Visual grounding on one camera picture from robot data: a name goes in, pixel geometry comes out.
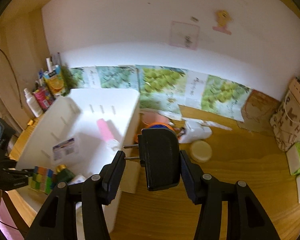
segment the white wall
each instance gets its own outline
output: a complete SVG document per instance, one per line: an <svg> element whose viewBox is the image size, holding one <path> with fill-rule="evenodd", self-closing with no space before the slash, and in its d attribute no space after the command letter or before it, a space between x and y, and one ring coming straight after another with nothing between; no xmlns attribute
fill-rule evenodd
<svg viewBox="0 0 300 240"><path fill-rule="evenodd" d="M231 36L212 30L218 9L234 19ZM69 67L180 67L277 99L300 75L300 20L279 0L52 0L42 15L50 52ZM201 28L198 49L169 46L171 21L193 24L191 16Z"/></svg>

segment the white storage container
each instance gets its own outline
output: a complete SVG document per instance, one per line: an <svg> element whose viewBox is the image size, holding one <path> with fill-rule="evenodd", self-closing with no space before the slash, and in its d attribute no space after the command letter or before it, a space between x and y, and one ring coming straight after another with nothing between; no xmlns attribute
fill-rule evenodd
<svg viewBox="0 0 300 240"><path fill-rule="evenodd" d="M132 89L72 89L67 97L59 97L44 114L28 139L16 169L34 166L55 169L51 163L52 147L73 136L79 138L83 159L69 166L74 174L89 178L98 174L102 167L112 162L114 155L102 141L97 120L103 118L114 135L123 145L133 143L139 123L139 92ZM18 189L24 200L38 212L46 196L30 190ZM121 196L104 207L108 230L114 228L115 217ZM78 235L83 232L77 224Z"/></svg>

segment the rubik's cube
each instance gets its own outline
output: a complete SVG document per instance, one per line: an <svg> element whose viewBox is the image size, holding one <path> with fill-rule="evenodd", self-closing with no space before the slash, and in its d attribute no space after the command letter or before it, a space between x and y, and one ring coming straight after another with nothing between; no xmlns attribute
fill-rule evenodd
<svg viewBox="0 0 300 240"><path fill-rule="evenodd" d="M50 194L56 185L55 176L52 170L35 166L30 187L45 194Z"/></svg>

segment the black cable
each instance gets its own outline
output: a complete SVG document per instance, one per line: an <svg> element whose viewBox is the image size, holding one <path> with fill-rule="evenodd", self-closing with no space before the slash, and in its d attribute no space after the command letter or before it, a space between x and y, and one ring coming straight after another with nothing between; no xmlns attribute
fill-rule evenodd
<svg viewBox="0 0 300 240"><path fill-rule="evenodd" d="M21 93L20 93L19 83L18 83L16 74L15 74L13 68L12 68L12 65L10 63L10 60L8 59L8 56L5 54L5 52L2 49L0 49L0 51L2 52L2 54L5 56L5 58L7 59L8 63L9 63L10 69L11 69L13 77L14 77L14 80L16 81L16 84L17 84L18 94L19 94L19 101L20 101L20 107L23 108L22 101L21 101Z"/></svg>
<svg viewBox="0 0 300 240"><path fill-rule="evenodd" d="M26 232L26 231L23 231L23 230L20 230L20 229L18 229L18 228L15 228L15 227L13 227L13 226L10 226L10 225L8 225L8 224L6 224L6 223L3 223L2 221L0 221L0 223L2 223L2 224L4 224L5 226L7 226L7 227L10 227L10 228L13 228L13 229L15 229L15 230L18 230L19 232L23 232L23 233L28 233L28 232Z"/></svg>

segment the wooden table surface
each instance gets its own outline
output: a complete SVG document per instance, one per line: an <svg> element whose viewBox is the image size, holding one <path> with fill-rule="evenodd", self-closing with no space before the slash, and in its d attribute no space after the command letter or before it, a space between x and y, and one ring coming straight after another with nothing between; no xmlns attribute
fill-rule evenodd
<svg viewBox="0 0 300 240"><path fill-rule="evenodd" d="M277 147L274 137L240 129L234 120L197 109L181 107L181 111L184 117L215 121L232 128L232 131L211 128L213 135L206 141L213 154L210 161L200 163L201 168L220 181L247 182L281 239L296 239L300 233L296 179L289 174L287 158ZM33 129L34 126L29 126L21 134L10 154L12 158L20 157ZM189 145L180 145L180 149L189 151ZM16 191L8 193L20 215L31 225L35 211ZM122 193L115 228L110 236L112 240L190 240L194 237L199 213L200 205L195 206L188 199L182 180L177 187L149 192L145 170L141 169L137 192ZM226 239L226 225L224 203L220 239Z"/></svg>

